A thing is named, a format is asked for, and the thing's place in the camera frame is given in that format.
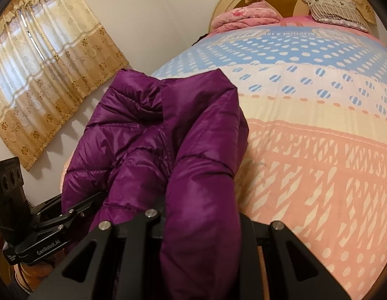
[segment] polka dot bedspread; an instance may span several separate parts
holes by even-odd
[[[250,128],[240,210],[283,221],[362,299],[387,262],[387,49],[293,21],[204,39],[153,76],[216,68],[237,86]]]

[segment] purple puffer jacket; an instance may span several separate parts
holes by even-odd
[[[119,224],[166,195],[161,265],[172,299],[224,299],[241,247],[234,175],[248,127],[221,70],[157,80],[120,71],[67,170],[63,212],[108,191],[91,229]]]

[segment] wall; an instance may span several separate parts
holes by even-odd
[[[115,43],[138,71],[150,74],[186,50],[207,32],[219,0],[86,0]],[[387,45],[380,23],[375,29]],[[92,112],[103,95],[103,85],[81,105],[49,144],[31,171],[23,170],[25,192],[33,204],[59,193],[64,163],[76,148]],[[0,160],[12,157],[0,139]]]

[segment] silver screw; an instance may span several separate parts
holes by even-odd
[[[110,229],[110,227],[111,227],[111,222],[109,222],[109,221],[102,221],[101,223],[99,223],[100,230],[105,231],[105,230]]]
[[[148,218],[153,218],[157,215],[157,210],[156,209],[148,209],[146,210],[145,212],[145,215],[148,217]]]
[[[274,230],[282,230],[285,228],[285,225],[281,221],[274,221],[273,222],[273,229]]]

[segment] pink blanket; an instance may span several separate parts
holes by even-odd
[[[266,1],[256,2],[249,6],[233,9],[216,17],[211,23],[213,31],[208,37],[241,28],[276,24],[280,21],[278,14],[269,7]]]

